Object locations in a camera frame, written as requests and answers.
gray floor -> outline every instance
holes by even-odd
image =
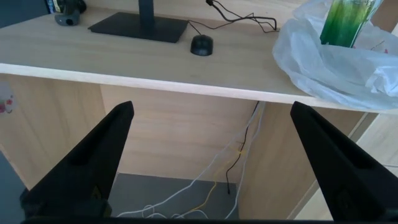
[[[109,197],[109,203],[113,209],[112,216],[119,215],[121,212],[141,210],[148,204],[155,205],[190,183],[191,180],[119,174]],[[155,212],[166,217],[171,217],[175,213],[183,214],[201,205],[212,186],[213,182],[197,181],[180,195],[156,207]],[[210,219],[224,219],[234,205],[235,196],[235,184],[231,184],[231,194],[228,195],[226,183],[218,183],[202,210]],[[147,211],[144,216],[151,213],[152,210]],[[142,217],[142,213],[126,215],[126,217]],[[187,215],[186,218],[203,218],[203,215],[193,213]],[[236,209],[230,219],[238,218],[238,209]]]
[[[14,172],[7,159],[0,152],[0,223],[20,223],[24,212],[19,206],[19,196],[25,185]]]

desk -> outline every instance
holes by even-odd
[[[189,52],[196,35],[191,27],[177,44],[91,33],[90,25],[120,7],[126,10],[126,1],[113,2],[115,7],[109,2],[88,1],[89,8],[76,27],[60,27],[53,15],[47,15],[0,30],[0,82],[11,86],[18,102],[11,114],[0,116],[0,149],[28,188],[106,113],[127,100],[133,101],[136,116],[119,172],[194,179],[245,126],[256,101],[264,101],[262,128],[249,155],[239,215],[294,218],[312,195],[306,192],[316,191],[315,176],[289,116],[294,101],[316,107],[355,141],[373,142],[374,132],[383,141],[396,128],[387,129],[382,121],[395,121],[398,110],[358,111],[308,96],[293,86],[272,57],[275,33],[263,34],[257,26],[245,23],[218,30],[198,27],[214,38],[215,52],[211,57],[197,57]],[[187,9],[197,4],[170,2]],[[259,5],[231,2],[235,8]],[[275,15],[279,21],[286,21],[301,4],[267,3],[264,6],[273,13],[286,12],[279,18]],[[178,14],[170,7],[158,13],[189,14]],[[256,124],[249,128],[249,138],[256,128]],[[203,180],[213,180],[214,172],[236,156],[242,139],[234,142]],[[375,153],[385,156],[387,151],[392,153],[388,161],[398,162],[391,147]],[[240,180],[241,162],[232,170],[232,182]],[[224,182],[224,175],[216,180]]]

monitor stand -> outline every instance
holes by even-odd
[[[177,43],[188,21],[154,16],[154,1],[139,0],[139,14],[118,12],[89,27],[95,33]]]

green bottle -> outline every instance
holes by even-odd
[[[334,0],[321,34],[321,43],[353,47],[362,26],[382,0]]]

black mouse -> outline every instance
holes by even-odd
[[[213,39],[207,35],[196,35],[192,39],[191,53],[199,56],[209,56],[213,53]]]

